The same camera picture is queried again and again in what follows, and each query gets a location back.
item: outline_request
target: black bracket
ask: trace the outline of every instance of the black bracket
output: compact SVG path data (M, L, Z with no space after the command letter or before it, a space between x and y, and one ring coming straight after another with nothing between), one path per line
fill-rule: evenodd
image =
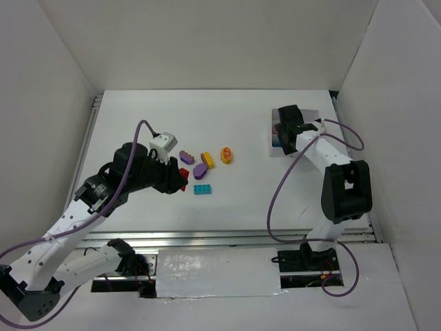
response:
M352 188L346 189L346 182L353 184ZM359 219L369 212L372 209L372 192L368 164L361 160L327 167L321 204L323 213L334 224Z
M273 258L278 263L280 272L308 272L338 270L336 251L330 248L324 252L312 252L308 243L302 243L299 250L279 250L277 257Z
M305 131L318 131L311 123L303 120L302 112L297 105L285 106L278 109L280 124L276 125L277 137L285 155L297 152L297 136Z
M112 239L107 243L113 247L121 257L121 262L115 270L123 276L134 276L135 269L141 273L141 270L149 270L145 257L141 254L135 254L134 249L122 239Z

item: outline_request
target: yellow toy piece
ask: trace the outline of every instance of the yellow toy piece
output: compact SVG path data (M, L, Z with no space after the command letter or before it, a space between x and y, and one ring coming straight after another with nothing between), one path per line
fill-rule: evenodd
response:
M228 147L224 147L222 149L222 152L220 152L220 160L225 164L230 164L233 159L233 153L232 150L230 150Z
M210 156L209 152L201 153L201 159L202 159L202 162L207 166L207 169L214 168L214 161L213 161L212 157Z

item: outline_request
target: white wall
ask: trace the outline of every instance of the white wall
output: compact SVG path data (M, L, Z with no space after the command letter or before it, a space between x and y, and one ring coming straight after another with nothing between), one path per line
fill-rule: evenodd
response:
M441 1L440 0L422 0L429 9L430 13L441 24Z
M441 330L440 88L438 22L420 0L380 0L338 104L366 140L357 156L420 330Z
M338 90L377 0L39 0L104 89Z
M58 219L94 93L36 1L0 1L0 45L3 251ZM0 293L0 311L18 321L10 307Z

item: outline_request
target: white table surface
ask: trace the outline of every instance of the white table surface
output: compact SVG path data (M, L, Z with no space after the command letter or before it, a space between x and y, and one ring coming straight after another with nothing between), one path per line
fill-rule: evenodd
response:
M116 149L133 139L141 119L155 131L170 132L178 145L170 156L186 150L201 162L209 152L215 168L201 181L190 171L185 192L160 194L154 189L135 192L100 225L97 232L264 230L269 202L291 158L268 156L267 131L273 108L297 104L320 111L321 117L336 119L327 91L313 90L139 90L106 91L99 110L79 183L96 174L112 160ZM327 125L341 137L338 126ZM139 143L148 146L150 132L144 128ZM343 146L331 142L341 150ZM228 146L233 161L220 160ZM311 229L324 218L320 207L322 176L307 159L299 162L276 202L272 228ZM211 184L212 194L195 196L194 184ZM364 230L366 217L351 228Z
M416 331L389 245L349 247L360 266L360 282L347 297L292 288L270 297L139 299L134 292L91 293L87 283L41 330ZM354 266L342 248L337 254L346 289L329 290L341 293L352 284ZM28 322L22 317L21 323Z

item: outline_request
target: cyan lego brick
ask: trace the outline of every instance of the cyan lego brick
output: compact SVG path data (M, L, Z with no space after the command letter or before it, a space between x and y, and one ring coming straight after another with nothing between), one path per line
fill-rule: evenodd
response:
M212 186L210 184L207 185L195 185L193 188L193 192L195 195L200 194L211 194L212 193Z

